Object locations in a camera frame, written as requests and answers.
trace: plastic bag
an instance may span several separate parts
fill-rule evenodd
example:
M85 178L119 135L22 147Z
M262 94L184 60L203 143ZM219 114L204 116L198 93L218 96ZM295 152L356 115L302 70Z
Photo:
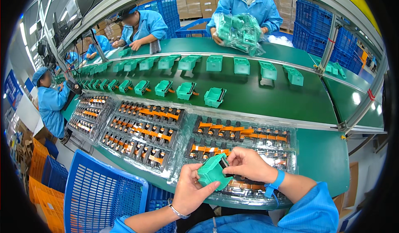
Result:
M284 45L284 46L290 46L290 47L294 47L292 45L292 41L288 40L287 37L285 36L274 36L274 35L270 35L267 37L267 40L271 43L275 43L275 44L279 44L279 45Z
M250 56L265 53L258 41L263 37L258 21L250 14L213 14L216 34L223 40L223 46L246 52Z

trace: blue sign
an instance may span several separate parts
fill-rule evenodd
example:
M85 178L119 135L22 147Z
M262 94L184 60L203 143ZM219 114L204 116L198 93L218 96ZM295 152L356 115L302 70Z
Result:
M6 81L4 82L4 90L7 94L8 102L11 104L14 110L17 110L18 104L20 103L23 96L23 92L18 85L13 70L10 70L10 72L8 73Z

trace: orange plastic crate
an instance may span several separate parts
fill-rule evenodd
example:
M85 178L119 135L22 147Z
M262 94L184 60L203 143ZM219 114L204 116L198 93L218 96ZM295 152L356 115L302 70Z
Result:
M42 183L40 183L39 181L37 181L36 179L34 179L33 177L29 176L29 198L32 203L39 203L39 199L37 197L35 197L35 193L34 193L35 189L42 190L43 192L46 192L52 196L55 196L58 199L61 199L61 200L64 199L64 193L54 190L52 188L49 188L49 187L43 185Z
M53 233L64 233L64 202L63 199L57 198L38 188L35 189L40 206L47 219L47 225Z
M42 145L39 141L33 138L33 155L32 155L32 163L30 166L30 176L32 176L36 180L42 180L43 168L46 163L47 155L49 152L47 148Z

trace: worker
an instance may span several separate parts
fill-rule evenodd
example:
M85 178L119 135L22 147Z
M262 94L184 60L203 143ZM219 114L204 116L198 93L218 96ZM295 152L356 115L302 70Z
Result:
M216 25L214 21L215 14L219 13L224 13L226 15L249 13L256 18L261 27L262 33L265 35L270 35L272 32L278 31L282 24L282 18L278 14L273 0L220 0L212 15L211 21L206 26L207 32L219 45L223 45L223 41L215 33Z
M222 207L222 216L216 217L210 206L203 201L214 192L220 182L215 181L202 187L197 182L197 170L202 164L187 164L181 169L172 206L131 217L118 217L110 233L155 232L175 220L177 233L337 231L338 210L325 182L315 182L308 177L277 170L252 149L234 147L227 161L230 166L222 170L224 174L241 175L253 181L272 183L291 200L294 205L277 226L274 226L266 213L254 213L252 210L238 210L234 215L226 213L229 216L224 216Z
M64 133L64 127L67 120L61 114L61 109L64 107L68 100L69 91L66 81L61 83L59 90L51 88L52 76L47 67L40 67L32 77L33 85L37 86L38 92L38 106L39 113L42 117L44 126L57 138L66 141L72 134L72 131L67 129Z
M93 32L93 34L96 34L97 31L95 29L91 29L83 34L84 40L87 42L87 44L89 44L89 48L88 48L87 54L85 56L86 60L93 59L95 56L97 56L97 48L94 46L94 41L90 36L92 34L91 32ZM96 35L95 38L103 52L106 52L106 51L109 51L112 49L111 43L109 43L107 37L105 37L103 35Z
M167 25L161 14L152 10L137 10L137 5L118 12L117 21L122 21L122 37L112 44L114 48L129 45L137 51L141 45L166 39Z

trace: hand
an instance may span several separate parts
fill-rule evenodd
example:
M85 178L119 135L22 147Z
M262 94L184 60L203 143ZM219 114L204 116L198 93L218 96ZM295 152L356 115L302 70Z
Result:
M118 48L118 47L119 47L119 41L115 41L115 42L112 44L112 47L113 47L113 48Z
M141 47L141 45L142 45L141 40L135 40L129 45L129 47L131 47L132 50L137 51Z
M269 31L269 29L267 27L263 27L261 28L261 31L263 34L266 34Z
M219 181L212 182L205 187L195 183L199 179L197 170L201 166L202 164L182 166L172 205L183 215L188 215L196 210L220 185Z
M223 46L223 41L221 38L216 35L216 28L211 28L212 39L216 42L216 44Z
M277 179L278 171L268 165L259 154L242 147L234 147L227 157L228 167L223 169L224 174L237 174L253 181L273 183Z

